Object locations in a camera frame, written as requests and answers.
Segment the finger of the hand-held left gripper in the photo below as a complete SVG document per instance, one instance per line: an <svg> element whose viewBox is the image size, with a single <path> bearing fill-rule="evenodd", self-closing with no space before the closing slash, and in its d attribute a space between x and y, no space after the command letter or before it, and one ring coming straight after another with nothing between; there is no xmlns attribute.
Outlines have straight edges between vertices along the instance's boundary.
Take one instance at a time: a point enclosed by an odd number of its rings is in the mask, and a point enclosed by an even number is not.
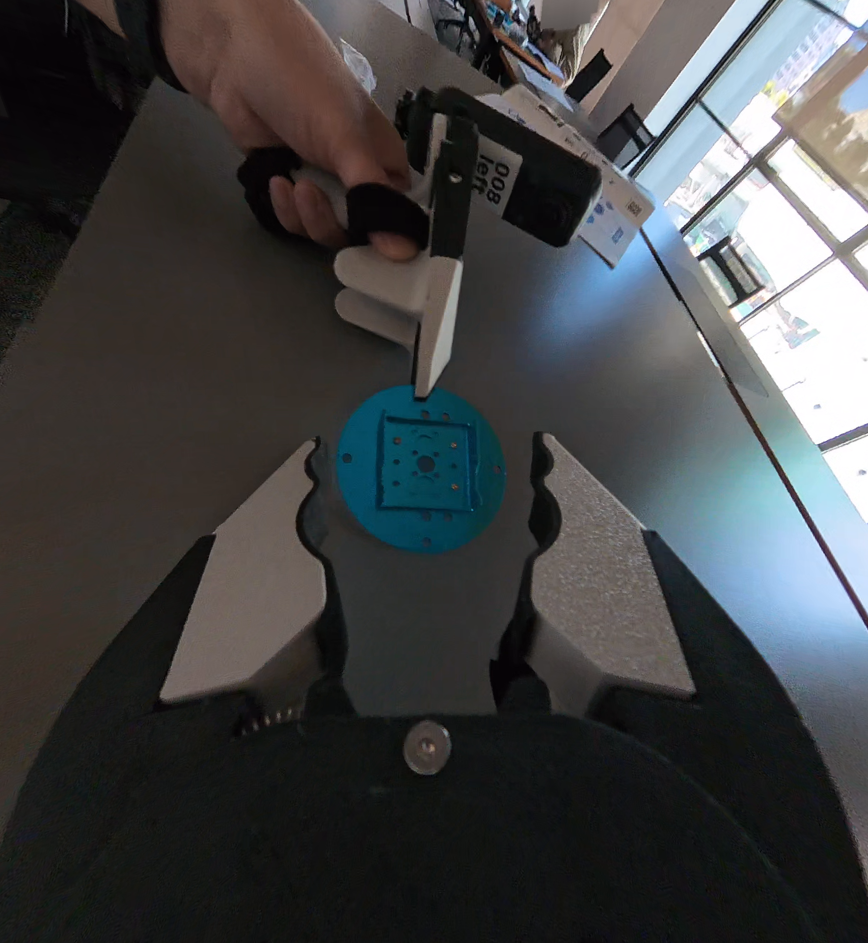
<svg viewBox="0 0 868 943"><path fill-rule="evenodd" d="M416 346L406 350L413 355L415 398L427 399L451 359L462 261L426 251L396 262L372 246L356 246L337 253L333 270L343 289L419 315Z"/></svg>
<svg viewBox="0 0 868 943"><path fill-rule="evenodd" d="M335 311L347 324L382 337L404 348L414 348L419 315L382 302L355 289L343 289L335 298Z"/></svg>

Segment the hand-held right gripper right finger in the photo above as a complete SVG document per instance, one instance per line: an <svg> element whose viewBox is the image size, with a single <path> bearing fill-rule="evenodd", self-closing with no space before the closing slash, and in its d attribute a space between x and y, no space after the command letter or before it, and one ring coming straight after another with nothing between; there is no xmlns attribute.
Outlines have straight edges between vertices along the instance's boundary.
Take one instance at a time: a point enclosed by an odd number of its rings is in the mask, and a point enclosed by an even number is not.
<svg viewBox="0 0 868 943"><path fill-rule="evenodd" d="M536 548L492 661L497 709L530 685L562 714L591 713L613 690L690 701L695 683L639 519L550 433L533 436L530 482Z"/></svg>

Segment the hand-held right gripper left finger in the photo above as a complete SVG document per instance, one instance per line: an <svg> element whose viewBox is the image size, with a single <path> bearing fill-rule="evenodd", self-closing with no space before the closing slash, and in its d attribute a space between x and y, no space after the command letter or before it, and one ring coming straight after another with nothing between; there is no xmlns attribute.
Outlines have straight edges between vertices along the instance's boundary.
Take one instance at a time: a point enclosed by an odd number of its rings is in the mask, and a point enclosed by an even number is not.
<svg viewBox="0 0 868 943"><path fill-rule="evenodd" d="M328 670L329 564L312 504L322 441L303 442L213 533L161 703L243 693L304 703Z"/></svg>

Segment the blue disc with square bracket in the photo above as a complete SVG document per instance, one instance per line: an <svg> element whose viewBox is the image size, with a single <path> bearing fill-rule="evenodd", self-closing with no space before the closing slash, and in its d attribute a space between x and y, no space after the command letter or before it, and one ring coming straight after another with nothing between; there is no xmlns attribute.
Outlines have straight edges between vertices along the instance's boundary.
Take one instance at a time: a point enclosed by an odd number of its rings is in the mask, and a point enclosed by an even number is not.
<svg viewBox="0 0 868 943"><path fill-rule="evenodd" d="M493 521L504 500L506 462L487 419L464 398L435 388L386 388L346 421L336 478L348 510L394 548L443 554Z"/></svg>

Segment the distant cluttered desk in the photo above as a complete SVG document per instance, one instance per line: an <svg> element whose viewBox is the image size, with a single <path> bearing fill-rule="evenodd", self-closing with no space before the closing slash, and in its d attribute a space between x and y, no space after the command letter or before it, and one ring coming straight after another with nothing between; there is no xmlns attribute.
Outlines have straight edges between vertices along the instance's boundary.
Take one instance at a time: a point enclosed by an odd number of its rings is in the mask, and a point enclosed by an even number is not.
<svg viewBox="0 0 868 943"><path fill-rule="evenodd" d="M511 10L511 2L428 2L436 38L482 75L508 87L536 74L564 88L558 66L529 45L525 36L513 36L518 25Z"/></svg>

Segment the grey desk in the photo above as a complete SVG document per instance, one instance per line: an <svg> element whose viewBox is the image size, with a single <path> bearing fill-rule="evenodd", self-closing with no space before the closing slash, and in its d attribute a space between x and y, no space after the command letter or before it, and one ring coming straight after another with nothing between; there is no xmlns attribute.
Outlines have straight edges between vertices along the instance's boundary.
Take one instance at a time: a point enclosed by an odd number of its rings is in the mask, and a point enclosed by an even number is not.
<svg viewBox="0 0 868 943"><path fill-rule="evenodd" d="M868 632L868 524L769 371L716 299L662 206L643 225L640 236L698 329L740 411Z"/></svg>
<svg viewBox="0 0 868 943"><path fill-rule="evenodd" d="M0 842L76 685L200 537L313 436L409 379L344 324L319 250L264 234L204 108L153 86L0 384ZM552 433L655 530L768 661L831 772L868 884L868 632L641 237L615 270L475 206L446 388L502 442L494 523L441 556L337 496L357 709L492 708L487 665L534 546Z"/></svg>

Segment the person's left hand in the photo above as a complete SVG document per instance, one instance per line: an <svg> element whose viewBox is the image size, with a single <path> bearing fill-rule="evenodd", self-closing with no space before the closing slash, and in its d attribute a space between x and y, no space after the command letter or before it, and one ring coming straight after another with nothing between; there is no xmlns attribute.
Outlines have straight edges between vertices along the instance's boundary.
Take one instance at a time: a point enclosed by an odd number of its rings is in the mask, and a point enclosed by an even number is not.
<svg viewBox="0 0 868 943"><path fill-rule="evenodd" d="M172 71L239 148L286 146L347 189L408 189L402 139L305 6L170 1L159 11Z"/></svg>

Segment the cardboard box with blue print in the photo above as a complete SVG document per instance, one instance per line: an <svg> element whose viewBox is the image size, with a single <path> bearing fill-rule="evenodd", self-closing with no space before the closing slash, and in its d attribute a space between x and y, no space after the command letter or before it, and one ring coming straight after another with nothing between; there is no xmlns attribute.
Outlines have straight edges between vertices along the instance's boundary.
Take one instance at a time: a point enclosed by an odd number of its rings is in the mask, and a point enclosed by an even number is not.
<svg viewBox="0 0 868 943"><path fill-rule="evenodd" d="M554 139L601 172L601 195L577 234L610 268L616 268L652 215L652 198L592 143L592 134L581 124L579 115L557 100L546 99L525 84L514 85L502 93L486 93L478 99Z"/></svg>

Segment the black chair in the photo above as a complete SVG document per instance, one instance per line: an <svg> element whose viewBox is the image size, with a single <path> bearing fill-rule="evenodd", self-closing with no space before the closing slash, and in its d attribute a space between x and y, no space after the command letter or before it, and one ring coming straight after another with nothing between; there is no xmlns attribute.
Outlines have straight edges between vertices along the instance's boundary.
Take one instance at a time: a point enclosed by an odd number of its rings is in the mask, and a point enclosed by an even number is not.
<svg viewBox="0 0 868 943"><path fill-rule="evenodd" d="M696 256L703 273L731 310L753 300L765 285L755 268L725 237Z"/></svg>
<svg viewBox="0 0 868 943"><path fill-rule="evenodd" d="M576 73L566 88L566 96L569 100L580 104L605 79L612 67L605 50L599 49L594 57Z"/></svg>
<svg viewBox="0 0 868 943"><path fill-rule="evenodd" d="M628 105L598 135L595 147L612 164L624 169L655 140L633 104Z"/></svg>

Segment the clear plastic bag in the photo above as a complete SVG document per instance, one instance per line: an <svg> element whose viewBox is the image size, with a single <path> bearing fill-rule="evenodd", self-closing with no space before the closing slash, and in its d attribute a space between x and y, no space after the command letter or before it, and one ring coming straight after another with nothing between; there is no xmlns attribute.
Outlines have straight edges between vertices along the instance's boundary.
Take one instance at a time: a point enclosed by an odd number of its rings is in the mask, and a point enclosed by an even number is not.
<svg viewBox="0 0 868 943"><path fill-rule="evenodd" d="M359 85L372 96L378 82L369 60L345 39L340 38L338 45L346 66L357 78Z"/></svg>

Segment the large glass window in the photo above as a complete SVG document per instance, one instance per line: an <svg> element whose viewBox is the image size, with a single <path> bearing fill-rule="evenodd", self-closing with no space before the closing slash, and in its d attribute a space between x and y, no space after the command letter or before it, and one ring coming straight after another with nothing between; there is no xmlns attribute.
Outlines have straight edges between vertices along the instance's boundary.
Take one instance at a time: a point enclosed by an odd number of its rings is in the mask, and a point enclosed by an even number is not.
<svg viewBox="0 0 868 943"><path fill-rule="evenodd" d="M868 523L868 1L734 2L647 124L635 176L755 268L710 287Z"/></svg>

